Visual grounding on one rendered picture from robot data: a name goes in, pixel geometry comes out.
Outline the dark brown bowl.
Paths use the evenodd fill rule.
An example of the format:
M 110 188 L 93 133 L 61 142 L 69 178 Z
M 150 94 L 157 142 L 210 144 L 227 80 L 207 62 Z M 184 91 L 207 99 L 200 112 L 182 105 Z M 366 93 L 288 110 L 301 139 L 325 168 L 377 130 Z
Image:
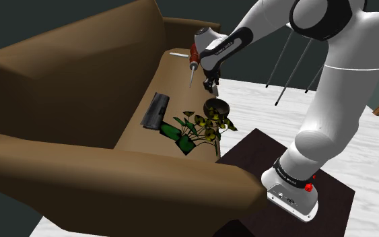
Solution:
M 230 106 L 227 102 L 219 98 L 210 98 L 206 100 L 203 105 L 204 115 L 209 119 L 211 118 L 211 116 L 209 115 L 209 109 L 211 107 L 216 109 L 218 113 L 223 114 L 225 116 L 229 115 L 230 113 Z

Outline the green and yellow leafy plant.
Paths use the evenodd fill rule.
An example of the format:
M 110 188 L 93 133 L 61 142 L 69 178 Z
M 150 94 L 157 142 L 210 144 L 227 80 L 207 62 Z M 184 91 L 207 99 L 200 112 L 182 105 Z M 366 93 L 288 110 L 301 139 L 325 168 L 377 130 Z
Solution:
M 227 115 L 212 106 L 207 108 L 206 116 L 195 114 L 193 111 L 184 111 L 183 114 L 184 120 L 174 117 L 180 128 L 162 121 L 159 131 L 161 135 L 175 141 L 184 155 L 188 155 L 202 144 L 207 144 L 215 148 L 215 154 L 218 156 L 221 135 L 227 130 L 238 130 Z

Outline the red handled screwdriver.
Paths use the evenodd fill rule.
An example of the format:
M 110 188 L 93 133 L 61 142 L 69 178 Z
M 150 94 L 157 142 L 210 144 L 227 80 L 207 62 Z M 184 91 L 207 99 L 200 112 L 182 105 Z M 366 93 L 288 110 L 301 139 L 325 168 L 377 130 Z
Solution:
M 199 66 L 199 54 L 198 54 L 195 43 L 193 43 L 191 46 L 190 54 L 191 55 L 189 57 L 189 61 L 190 61 L 191 77 L 190 77 L 189 87 L 191 87 L 192 85 L 194 72 L 197 70 Z

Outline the thin black legged furniture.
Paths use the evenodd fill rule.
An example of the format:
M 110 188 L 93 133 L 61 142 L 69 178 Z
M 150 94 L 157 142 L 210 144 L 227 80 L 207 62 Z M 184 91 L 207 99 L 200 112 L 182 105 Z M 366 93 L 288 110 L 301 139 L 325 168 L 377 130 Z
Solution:
M 305 94 L 317 89 L 328 49 L 326 42 L 300 36 L 288 28 L 279 32 L 285 33 L 284 43 L 265 86 L 277 92 L 271 97 L 272 106 L 277 106 L 290 89 L 299 89 Z

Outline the brown sofa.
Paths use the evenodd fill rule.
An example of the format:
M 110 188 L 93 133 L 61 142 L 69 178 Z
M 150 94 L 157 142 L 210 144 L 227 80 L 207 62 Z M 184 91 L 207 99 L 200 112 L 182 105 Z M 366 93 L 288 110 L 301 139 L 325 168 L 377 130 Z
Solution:
M 140 123 L 155 93 L 202 111 L 203 74 L 168 51 L 203 27 L 135 0 L 0 49 L 0 193 L 107 237 L 213 237 L 262 209 L 255 176 Z

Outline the black remote control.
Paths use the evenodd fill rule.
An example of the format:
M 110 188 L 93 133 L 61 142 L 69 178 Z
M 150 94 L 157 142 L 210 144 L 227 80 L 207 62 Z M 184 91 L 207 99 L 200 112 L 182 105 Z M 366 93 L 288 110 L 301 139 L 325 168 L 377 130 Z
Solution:
M 163 121 L 169 100 L 169 96 L 157 92 L 155 93 L 149 108 L 141 121 L 143 128 L 152 130 L 160 129 L 160 124 Z

